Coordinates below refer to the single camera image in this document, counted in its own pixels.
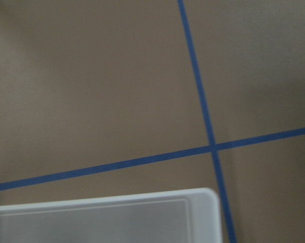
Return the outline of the translucent white plastic box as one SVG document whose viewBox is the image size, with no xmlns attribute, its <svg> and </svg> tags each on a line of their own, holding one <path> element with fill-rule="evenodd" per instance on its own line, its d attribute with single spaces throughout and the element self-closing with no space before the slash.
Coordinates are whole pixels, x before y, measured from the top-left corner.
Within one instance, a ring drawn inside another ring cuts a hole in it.
<svg viewBox="0 0 305 243">
<path fill-rule="evenodd" d="M 209 188 L 0 206 L 0 242 L 222 242 Z"/>
</svg>

